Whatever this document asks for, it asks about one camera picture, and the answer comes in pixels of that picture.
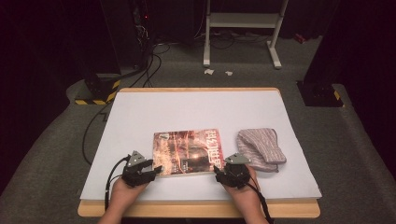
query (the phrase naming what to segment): person's right hand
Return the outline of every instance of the person's right hand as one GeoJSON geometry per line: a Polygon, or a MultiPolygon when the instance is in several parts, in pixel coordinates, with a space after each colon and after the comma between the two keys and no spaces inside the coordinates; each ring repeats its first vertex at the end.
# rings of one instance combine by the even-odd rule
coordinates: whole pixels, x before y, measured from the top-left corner
{"type": "MultiPolygon", "coordinates": [[[[253,187],[257,185],[258,191],[260,191],[256,171],[248,165],[247,168],[251,176],[248,183],[253,187]]],[[[256,191],[249,186],[244,186],[241,189],[231,188],[225,185],[223,187],[233,198],[236,208],[242,214],[247,224],[268,223],[262,213],[262,204],[256,191]]]]}

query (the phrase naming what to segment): white rolling cart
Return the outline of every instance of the white rolling cart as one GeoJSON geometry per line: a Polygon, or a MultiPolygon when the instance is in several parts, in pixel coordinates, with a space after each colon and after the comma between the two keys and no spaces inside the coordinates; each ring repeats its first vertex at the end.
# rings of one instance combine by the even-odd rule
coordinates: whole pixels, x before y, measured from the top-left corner
{"type": "Polygon", "coordinates": [[[210,66],[210,28],[211,27],[239,27],[239,28],[273,28],[274,33],[267,46],[276,69],[282,67],[277,56],[275,44],[285,16],[289,0],[283,0],[279,13],[211,13],[210,0],[206,6],[206,31],[204,49],[204,67],[210,66]]]}

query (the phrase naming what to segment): book cover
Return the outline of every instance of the book cover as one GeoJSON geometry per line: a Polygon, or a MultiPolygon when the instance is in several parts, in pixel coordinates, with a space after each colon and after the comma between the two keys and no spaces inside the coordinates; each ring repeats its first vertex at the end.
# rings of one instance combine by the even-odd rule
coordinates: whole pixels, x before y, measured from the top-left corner
{"type": "Polygon", "coordinates": [[[218,129],[154,134],[152,167],[163,167],[159,176],[212,173],[224,167],[218,129]]]}

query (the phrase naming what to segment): yellow and black hazard tape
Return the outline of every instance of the yellow and black hazard tape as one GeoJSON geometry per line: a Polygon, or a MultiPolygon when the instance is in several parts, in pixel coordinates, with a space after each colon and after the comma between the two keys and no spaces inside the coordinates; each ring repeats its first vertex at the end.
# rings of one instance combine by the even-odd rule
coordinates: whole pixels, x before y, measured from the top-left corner
{"type": "Polygon", "coordinates": [[[75,99],[75,103],[77,105],[106,105],[114,100],[117,93],[117,88],[120,85],[120,81],[114,82],[111,92],[108,94],[106,99],[95,99],[92,97],[91,99],[75,99]]]}

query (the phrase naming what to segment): gray carpet floor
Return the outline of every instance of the gray carpet floor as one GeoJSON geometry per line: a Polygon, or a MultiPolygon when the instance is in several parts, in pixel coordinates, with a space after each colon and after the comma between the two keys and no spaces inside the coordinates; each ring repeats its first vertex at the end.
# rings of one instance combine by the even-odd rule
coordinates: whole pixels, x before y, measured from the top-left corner
{"type": "MultiPolygon", "coordinates": [[[[213,75],[204,74],[203,44],[161,45],[162,64],[152,87],[276,87],[311,171],[322,190],[321,214],[315,219],[278,218],[276,223],[396,223],[396,184],[364,131],[342,85],[343,107],[307,107],[296,81],[303,80],[320,42],[299,44],[278,39],[282,69],[275,70],[263,38],[246,37],[226,49],[212,48],[213,75]]],[[[218,48],[229,41],[213,40],[218,48]]],[[[160,64],[154,58],[150,73],[160,64]]],[[[129,87],[138,76],[121,81],[129,87]]],[[[134,86],[142,87],[145,79],[134,86]]],[[[81,146],[83,134],[102,105],[75,105],[82,81],[65,93],[70,106],[35,141],[0,198],[0,223],[95,223],[78,215],[79,194],[90,171],[81,146]]],[[[105,109],[110,113],[111,106],[105,109]]],[[[96,118],[87,132],[85,150],[92,161],[106,123],[96,118]]],[[[241,223],[241,220],[131,219],[131,223],[241,223]]]]}

